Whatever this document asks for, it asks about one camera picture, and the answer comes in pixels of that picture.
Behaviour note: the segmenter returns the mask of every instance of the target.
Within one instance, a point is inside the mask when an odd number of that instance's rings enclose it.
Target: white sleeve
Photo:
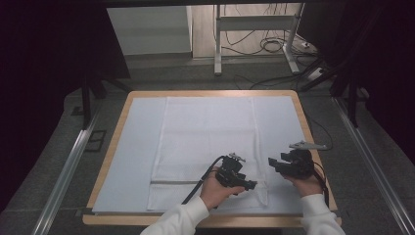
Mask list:
[[[324,203],[322,194],[301,198],[303,218],[301,224],[307,235],[337,235],[345,232],[336,222],[336,215]]]
[[[204,201],[196,197],[186,205],[177,205],[166,211],[156,223],[143,230],[141,235],[193,235],[196,225],[208,215]]]

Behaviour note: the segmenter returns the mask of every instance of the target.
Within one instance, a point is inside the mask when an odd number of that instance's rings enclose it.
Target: human hand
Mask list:
[[[290,180],[294,186],[299,190],[301,197],[305,197],[313,194],[323,194],[320,182],[314,175],[311,175],[307,179],[297,179],[288,175],[281,174],[285,179]]]
[[[217,170],[218,167],[215,166],[212,169],[212,172],[205,179],[200,196],[209,211],[219,206],[219,204],[229,198],[232,194],[239,194],[245,191],[245,188],[242,186],[236,186],[233,188],[222,186],[216,179]]]

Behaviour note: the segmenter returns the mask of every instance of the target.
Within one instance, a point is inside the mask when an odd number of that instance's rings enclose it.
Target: wooden table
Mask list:
[[[100,173],[95,183],[94,189],[91,193],[87,209],[91,210],[97,200],[101,187],[104,184],[107,173],[109,171],[111,162],[113,160],[115,149],[119,141],[122,129],[128,116],[128,112],[134,98],[139,97],[252,97],[252,96],[291,96],[297,115],[299,117],[300,126],[302,128],[305,141],[314,143],[308,127],[299,96],[292,90],[274,90],[274,91],[249,91],[249,90],[192,90],[192,91],[133,91],[129,93],[122,113],[119,117],[115,128],[112,141],[102,164]],[[316,150],[311,150],[313,160],[321,165],[320,157]],[[337,205],[333,195],[330,192],[330,210],[335,212]],[[120,213],[105,213],[92,214],[87,213],[83,216],[83,222],[90,225],[150,225],[157,221],[160,213],[135,213],[135,214],[120,214]],[[203,220],[198,227],[301,227],[301,214],[286,215],[286,214],[256,214],[256,215],[238,215],[238,214],[213,214],[207,219]]]

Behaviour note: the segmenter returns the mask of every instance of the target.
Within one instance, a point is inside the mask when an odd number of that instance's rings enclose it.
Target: metal rail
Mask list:
[[[79,163],[79,159],[82,156],[83,150],[91,135],[92,129],[96,123],[98,114],[101,110],[102,100],[97,101],[95,112],[87,127],[79,132],[79,135],[73,145],[72,150],[69,153],[67,162],[59,175],[58,180],[49,196],[48,201],[36,222],[36,225],[32,231],[32,235],[48,234],[49,229],[52,226],[52,222],[55,219],[59,206],[67,192],[70,181]]]
[[[381,167],[376,161],[375,156],[373,156],[366,141],[360,134],[359,129],[355,128],[351,121],[348,119],[346,114],[347,107],[345,105],[345,102],[340,98],[333,98],[333,101],[336,104],[337,108],[339,108],[340,115],[343,119],[343,122],[346,125],[347,131],[353,139],[360,153],[360,156],[363,158],[363,161],[366,163],[367,168],[372,174],[373,179],[378,185],[379,191],[381,192],[386,203],[388,204],[398,226],[400,227],[400,230],[402,231],[402,234],[415,234],[414,223],[412,222],[412,219],[409,216],[408,211],[406,210],[402,201],[399,199],[398,195],[388,182],[387,177],[384,175]]]

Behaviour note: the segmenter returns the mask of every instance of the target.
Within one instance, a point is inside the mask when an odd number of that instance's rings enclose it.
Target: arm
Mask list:
[[[307,235],[345,234],[336,222],[336,215],[324,203],[322,194],[313,194],[301,198],[303,218],[301,224]]]
[[[194,234],[196,225],[206,217],[208,208],[200,197],[196,197],[188,204],[177,205],[164,213],[141,234]]]
[[[332,213],[324,202],[323,190],[316,177],[295,179],[283,175],[293,182],[300,192],[302,203],[301,224],[307,235],[337,235],[345,234],[336,222],[336,215]]]
[[[196,225],[208,217],[208,211],[219,206],[230,195],[245,191],[244,187],[223,187],[216,180],[215,174],[216,171],[212,171],[205,180],[200,197],[194,198],[186,205],[177,205],[170,209],[156,223],[147,227],[141,235],[194,234]]]

